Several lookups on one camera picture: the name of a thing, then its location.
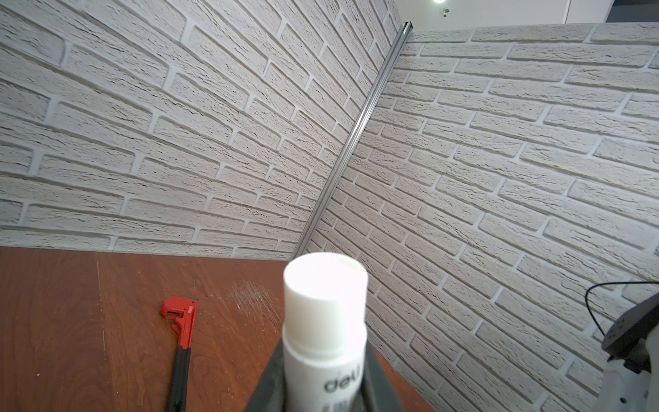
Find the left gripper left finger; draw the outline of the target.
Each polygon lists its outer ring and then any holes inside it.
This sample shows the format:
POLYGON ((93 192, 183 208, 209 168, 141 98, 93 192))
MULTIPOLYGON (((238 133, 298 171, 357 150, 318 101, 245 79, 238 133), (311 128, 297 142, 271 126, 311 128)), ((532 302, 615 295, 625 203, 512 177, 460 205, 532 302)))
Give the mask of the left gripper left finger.
POLYGON ((279 342, 244 412, 283 412, 286 404, 283 345, 279 342))

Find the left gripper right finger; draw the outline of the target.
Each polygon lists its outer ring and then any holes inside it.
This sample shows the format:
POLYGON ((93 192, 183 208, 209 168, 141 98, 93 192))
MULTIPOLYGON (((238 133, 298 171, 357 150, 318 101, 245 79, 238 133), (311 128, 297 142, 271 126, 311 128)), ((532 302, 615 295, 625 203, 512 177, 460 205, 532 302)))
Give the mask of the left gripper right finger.
POLYGON ((370 343, 366 346, 364 367, 360 386, 360 411, 403 412, 403 405, 370 343))

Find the white glue stick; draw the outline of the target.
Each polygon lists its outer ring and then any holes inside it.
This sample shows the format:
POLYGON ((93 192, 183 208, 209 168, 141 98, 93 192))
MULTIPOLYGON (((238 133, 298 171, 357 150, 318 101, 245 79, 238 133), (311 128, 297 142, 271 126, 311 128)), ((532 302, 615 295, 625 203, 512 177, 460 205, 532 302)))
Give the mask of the white glue stick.
POLYGON ((369 276, 334 252, 297 257, 283 272, 281 343, 287 411, 351 411, 365 370, 369 276))

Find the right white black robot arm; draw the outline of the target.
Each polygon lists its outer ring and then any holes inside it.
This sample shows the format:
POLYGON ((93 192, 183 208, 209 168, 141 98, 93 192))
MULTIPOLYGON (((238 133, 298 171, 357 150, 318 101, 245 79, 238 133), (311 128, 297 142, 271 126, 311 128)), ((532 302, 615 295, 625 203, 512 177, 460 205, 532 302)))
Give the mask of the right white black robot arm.
POLYGON ((658 410, 658 295, 627 310, 603 333, 609 355, 595 411, 658 410))

